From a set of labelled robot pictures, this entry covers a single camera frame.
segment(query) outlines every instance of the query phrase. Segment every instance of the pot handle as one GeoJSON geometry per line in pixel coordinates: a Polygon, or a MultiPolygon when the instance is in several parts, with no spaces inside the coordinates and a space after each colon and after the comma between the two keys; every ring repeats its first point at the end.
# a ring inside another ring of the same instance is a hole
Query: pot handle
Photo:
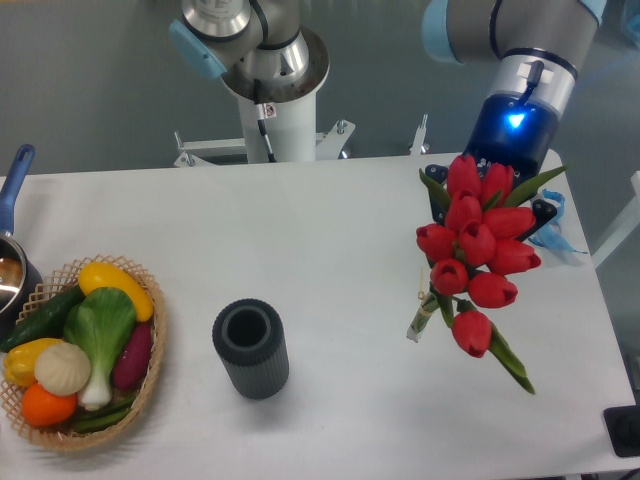
{"type": "Polygon", "coordinates": [[[22,145],[0,190],[0,231],[13,234],[13,212],[22,182],[36,153],[32,145],[22,145]]]}

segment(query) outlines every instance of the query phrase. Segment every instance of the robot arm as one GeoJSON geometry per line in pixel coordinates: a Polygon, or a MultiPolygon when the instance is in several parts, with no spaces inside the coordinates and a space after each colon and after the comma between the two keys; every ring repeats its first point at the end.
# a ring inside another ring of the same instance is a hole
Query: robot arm
{"type": "Polygon", "coordinates": [[[279,49],[300,31],[298,0],[183,0],[169,31],[199,73],[217,78],[258,46],[279,49]]]}
{"type": "Polygon", "coordinates": [[[466,148],[538,173],[606,0],[433,0],[422,35],[436,60],[500,60],[466,148]]]}

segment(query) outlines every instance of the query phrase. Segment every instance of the tulip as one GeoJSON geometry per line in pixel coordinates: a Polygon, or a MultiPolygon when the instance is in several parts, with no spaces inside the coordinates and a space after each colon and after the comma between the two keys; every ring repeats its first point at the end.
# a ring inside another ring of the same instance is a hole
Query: tulip
{"type": "Polygon", "coordinates": [[[476,161],[471,155],[458,155],[449,167],[447,173],[447,191],[452,197],[462,191],[471,192],[475,198],[480,198],[482,183],[478,175],[476,161]]]}
{"type": "Polygon", "coordinates": [[[514,238],[533,227],[536,217],[526,207],[493,208],[484,212],[482,223],[497,239],[514,238]]]}
{"type": "Polygon", "coordinates": [[[482,222],[482,207],[471,192],[461,190],[451,199],[451,205],[444,219],[444,224],[454,232],[459,233],[469,220],[482,222]]]}
{"type": "Polygon", "coordinates": [[[418,228],[416,234],[418,236],[418,247],[432,262],[439,262],[453,257],[453,242],[456,240],[455,232],[442,225],[432,223],[418,228]]]}
{"type": "Polygon", "coordinates": [[[479,307],[502,308],[516,301],[518,287],[502,275],[479,273],[469,282],[469,296],[479,307]]]}
{"type": "Polygon", "coordinates": [[[533,247],[510,238],[496,242],[496,254],[487,262],[489,270],[498,275],[526,272],[540,266],[542,261],[533,247]]]}
{"type": "Polygon", "coordinates": [[[482,179],[482,191],[480,193],[480,203],[484,205],[498,191],[502,192],[500,200],[496,204],[501,207],[513,188],[513,168],[505,167],[500,163],[494,163],[489,167],[487,174],[482,179]]]}
{"type": "Polygon", "coordinates": [[[442,295],[460,293],[467,286],[469,274],[464,265],[452,258],[441,260],[431,270],[431,283],[442,295]]]}
{"type": "Polygon", "coordinates": [[[491,345],[491,321],[477,310],[456,315],[451,330],[460,348],[472,357],[481,358],[491,345]]]}
{"type": "Polygon", "coordinates": [[[484,265],[496,253],[496,239],[486,225],[469,220],[460,231],[460,248],[466,263],[472,267],[484,265]]]}

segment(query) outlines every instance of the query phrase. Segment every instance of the green cucumber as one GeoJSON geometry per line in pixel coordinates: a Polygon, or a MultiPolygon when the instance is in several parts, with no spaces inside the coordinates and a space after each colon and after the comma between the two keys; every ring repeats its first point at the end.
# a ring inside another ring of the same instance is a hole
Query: green cucumber
{"type": "Polygon", "coordinates": [[[83,300],[84,294],[78,285],[56,294],[16,324],[11,334],[0,342],[0,351],[8,352],[18,345],[39,338],[61,338],[67,314],[83,300]]]}

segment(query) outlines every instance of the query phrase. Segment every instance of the woven basket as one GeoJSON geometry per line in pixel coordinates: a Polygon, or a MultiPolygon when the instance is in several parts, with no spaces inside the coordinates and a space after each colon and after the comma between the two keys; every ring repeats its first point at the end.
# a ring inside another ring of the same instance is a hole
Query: woven basket
{"type": "MultiPolygon", "coordinates": [[[[2,383],[0,383],[0,401],[2,402],[2,408],[7,412],[7,417],[11,421],[11,427],[30,443],[40,445],[47,450],[72,452],[95,447],[112,440],[126,430],[140,412],[142,412],[158,380],[160,363],[162,361],[167,336],[164,296],[153,275],[149,274],[142,265],[137,265],[124,257],[114,258],[111,256],[98,255],[94,258],[75,260],[71,264],[65,264],[61,270],[55,270],[52,276],[47,277],[44,283],[39,284],[36,287],[36,291],[29,296],[29,301],[24,305],[18,322],[22,321],[30,312],[37,309],[41,303],[46,302],[55,294],[75,285],[77,283],[78,273],[82,267],[93,261],[107,262],[120,267],[142,285],[151,296],[155,308],[153,319],[149,320],[152,322],[151,330],[153,338],[151,361],[149,362],[149,369],[147,370],[147,375],[142,385],[139,390],[135,392],[137,395],[131,406],[131,412],[116,425],[100,432],[88,434],[77,434],[68,426],[65,426],[65,424],[61,424],[57,426],[57,428],[32,428],[25,422],[20,414],[22,394],[25,389],[3,380],[2,383]]],[[[114,389],[113,397],[114,400],[118,400],[130,396],[131,393],[132,392],[120,392],[114,389]]]]}

